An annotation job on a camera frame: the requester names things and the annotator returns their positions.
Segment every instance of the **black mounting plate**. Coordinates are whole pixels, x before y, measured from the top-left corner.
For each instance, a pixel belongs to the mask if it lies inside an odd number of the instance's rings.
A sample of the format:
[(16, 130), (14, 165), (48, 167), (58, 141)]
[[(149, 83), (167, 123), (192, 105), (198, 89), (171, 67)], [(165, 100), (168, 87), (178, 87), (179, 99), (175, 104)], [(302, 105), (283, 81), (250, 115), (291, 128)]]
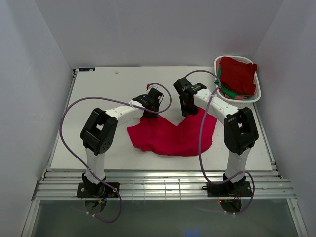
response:
[[(113, 182), (113, 183), (108, 183), (109, 185), (113, 186), (114, 188), (117, 189), (117, 191), (119, 192), (119, 187), (120, 187), (120, 183), (119, 182)], [(118, 194), (116, 192), (114, 192), (111, 188), (109, 188), (108, 186), (105, 186), (105, 192), (104, 195), (98, 197), (100, 199), (104, 198), (106, 195), (109, 195), (108, 198), (118, 198)], [(78, 189), (77, 189), (77, 198), (96, 198), (95, 196), (93, 196), (91, 193), (89, 193), (84, 186), (84, 183), (79, 183), (78, 184)]]
[[(214, 185), (207, 183), (202, 189), (207, 190), (207, 196), (209, 198), (220, 198), (220, 197), (233, 197), (233, 194), (229, 194), (226, 189), (214, 189)], [(234, 193), (239, 193), (241, 198), (248, 198), (252, 195), (252, 190), (249, 181), (244, 181)]]

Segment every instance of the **gray wall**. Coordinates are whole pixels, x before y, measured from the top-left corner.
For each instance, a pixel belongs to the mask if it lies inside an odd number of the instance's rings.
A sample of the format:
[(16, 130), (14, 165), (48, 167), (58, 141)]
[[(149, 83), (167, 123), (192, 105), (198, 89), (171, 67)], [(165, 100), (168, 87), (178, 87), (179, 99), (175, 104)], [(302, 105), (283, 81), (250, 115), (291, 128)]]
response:
[(36, 0), (70, 66), (252, 58), (283, 0)]
[(33, 0), (0, 1), (0, 22), (0, 235), (17, 237), (72, 71)]
[(253, 61), (277, 167), (291, 178), (309, 235), (316, 236), (316, 2), (284, 1)]

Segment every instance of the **robotic arm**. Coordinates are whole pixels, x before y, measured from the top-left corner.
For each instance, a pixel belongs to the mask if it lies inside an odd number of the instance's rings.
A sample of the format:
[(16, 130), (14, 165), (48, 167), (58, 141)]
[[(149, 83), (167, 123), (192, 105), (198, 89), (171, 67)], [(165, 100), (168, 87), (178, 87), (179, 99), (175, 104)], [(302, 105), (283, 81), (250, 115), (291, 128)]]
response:
[(85, 190), (85, 195), (83, 197), (82, 194), (77, 193), (77, 197), (88, 198), (90, 195), (92, 195), (92, 197), (102, 197), (105, 195), (105, 186), (95, 179), (91, 172), (101, 180), (105, 180), (105, 152), (112, 144), (116, 128), (132, 119), (140, 117), (157, 118), (158, 114), (149, 113), (134, 106), (159, 111), (162, 99), (163, 94), (161, 92), (155, 88), (150, 88), (147, 94), (133, 98), (129, 102), (131, 106), (119, 106), (106, 111), (96, 108), (92, 111), (80, 134), (87, 154), (87, 164), (90, 170), (82, 174), (84, 185), (82, 190)]
[[(183, 116), (198, 113), (198, 107), (206, 108), (211, 92), (205, 85), (192, 85), (186, 78), (174, 83), (181, 104)], [(214, 97), (208, 113), (215, 116), (224, 126), (224, 143), (229, 150), (228, 163), (223, 179), (226, 180), (240, 171), (245, 171), (247, 158), (259, 134), (252, 111), (245, 107), (239, 109), (218, 97)], [(236, 192), (243, 192), (244, 197), (251, 195), (250, 184), (245, 175), (240, 174), (222, 185), (207, 184), (209, 197), (222, 197)]]

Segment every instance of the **red fabric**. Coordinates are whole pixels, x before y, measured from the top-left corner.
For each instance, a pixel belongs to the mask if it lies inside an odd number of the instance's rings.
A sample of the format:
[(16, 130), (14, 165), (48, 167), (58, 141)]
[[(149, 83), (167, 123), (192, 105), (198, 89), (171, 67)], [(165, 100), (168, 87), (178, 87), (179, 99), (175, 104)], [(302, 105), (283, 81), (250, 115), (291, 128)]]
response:
[(256, 85), (253, 84), (257, 64), (242, 63), (230, 57), (221, 59), (221, 83), (241, 95), (254, 95)]
[[(134, 147), (159, 155), (197, 156), (198, 135), (205, 110), (199, 108), (197, 115), (189, 115), (175, 126), (164, 117), (140, 118), (140, 123), (127, 131)], [(212, 145), (212, 136), (217, 119), (207, 115), (202, 137), (202, 152)]]

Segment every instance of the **folded red cloth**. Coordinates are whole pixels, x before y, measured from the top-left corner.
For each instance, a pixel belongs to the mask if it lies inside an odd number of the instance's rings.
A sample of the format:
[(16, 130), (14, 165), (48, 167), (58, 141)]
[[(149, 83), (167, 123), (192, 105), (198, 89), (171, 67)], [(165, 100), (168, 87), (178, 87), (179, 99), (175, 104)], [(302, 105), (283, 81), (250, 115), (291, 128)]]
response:
[[(197, 115), (186, 116), (178, 126), (160, 115), (158, 118), (140, 118), (140, 123), (128, 127), (127, 131), (133, 146), (142, 151), (169, 156), (197, 156), (198, 136), (204, 113), (205, 110), (199, 108)], [(212, 145), (216, 121), (215, 117), (207, 115), (202, 137), (202, 152)]]
[(221, 83), (238, 94), (255, 94), (253, 78), (256, 71), (257, 64), (242, 63), (230, 57), (221, 58)]

